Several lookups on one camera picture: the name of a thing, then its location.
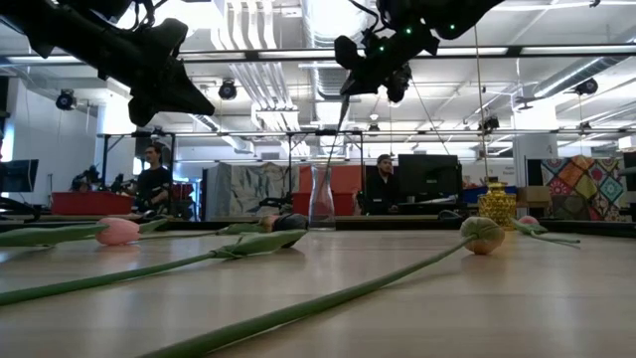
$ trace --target monitor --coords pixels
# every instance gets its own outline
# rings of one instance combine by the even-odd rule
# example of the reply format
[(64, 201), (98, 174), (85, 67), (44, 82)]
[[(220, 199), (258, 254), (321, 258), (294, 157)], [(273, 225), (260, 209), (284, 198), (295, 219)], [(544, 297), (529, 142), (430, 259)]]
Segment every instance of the monitor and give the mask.
[(0, 192), (33, 192), (39, 163), (38, 159), (13, 160), (0, 163)]
[(399, 190), (405, 196), (436, 199), (461, 192), (461, 166), (456, 155), (401, 154)]

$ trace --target man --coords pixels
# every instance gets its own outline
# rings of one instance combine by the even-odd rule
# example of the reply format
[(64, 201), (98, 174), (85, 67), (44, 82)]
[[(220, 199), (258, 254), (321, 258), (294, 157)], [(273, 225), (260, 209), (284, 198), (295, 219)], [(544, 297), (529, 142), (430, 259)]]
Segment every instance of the man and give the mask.
[(372, 215), (398, 212), (399, 187), (388, 154), (378, 157), (378, 171), (367, 178), (367, 211)]
[(157, 214), (162, 214), (168, 211), (172, 176), (161, 165), (161, 144), (148, 145), (145, 156), (150, 168), (142, 171), (137, 178), (134, 190), (137, 192), (137, 206), (140, 212), (154, 210)]

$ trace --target white column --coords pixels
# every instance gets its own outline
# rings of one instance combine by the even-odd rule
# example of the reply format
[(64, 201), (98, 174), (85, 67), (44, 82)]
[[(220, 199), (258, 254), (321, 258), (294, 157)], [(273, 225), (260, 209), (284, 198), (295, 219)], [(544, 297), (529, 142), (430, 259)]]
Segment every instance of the white column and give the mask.
[[(97, 116), (97, 133), (120, 134), (131, 133), (137, 127), (130, 122), (128, 115), (128, 100), (120, 95), (113, 94), (107, 104), (99, 106)], [(111, 146), (117, 140), (111, 137), (108, 145)], [(111, 183), (117, 174), (124, 175), (124, 179), (132, 177), (132, 167), (135, 155), (135, 139), (124, 138), (120, 140), (109, 152), (106, 161), (106, 183)], [(95, 144), (94, 163), (97, 163), (97, 171), (101, 172), (103, 158), (103, 138), (98, 138)]]
[[(557, 129), (557, 113), (548, 99), (529, 103), (532, 108), (514, 111), (511, 123), (515, 129)], [(556, 134), (526, 134), (513, 138), (513, 156), (517, 186), (526, 186), (526, 160), (558, 158)]]

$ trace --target yellow vase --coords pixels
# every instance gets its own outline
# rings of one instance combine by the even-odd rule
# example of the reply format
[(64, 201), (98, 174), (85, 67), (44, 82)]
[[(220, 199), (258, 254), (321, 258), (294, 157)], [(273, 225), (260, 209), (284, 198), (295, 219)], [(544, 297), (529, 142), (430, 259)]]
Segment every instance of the yellow vase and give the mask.
[(517, 196), (507, 194), (501, 183), (488, 184), (488, 193), (479, 196), (479, 216), (489, 218), (504, 230), (514, 230), (510, 218), (517, 215)]

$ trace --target clear vase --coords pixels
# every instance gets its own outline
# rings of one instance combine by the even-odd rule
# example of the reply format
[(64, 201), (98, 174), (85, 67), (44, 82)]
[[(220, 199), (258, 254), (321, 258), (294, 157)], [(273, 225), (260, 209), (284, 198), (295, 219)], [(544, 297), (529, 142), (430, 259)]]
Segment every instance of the clear vase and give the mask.
[(331, 195), (331, 168), (327, 165), (312, 165), (311, 177), (309, 230), (336, 230), (336, 210)]

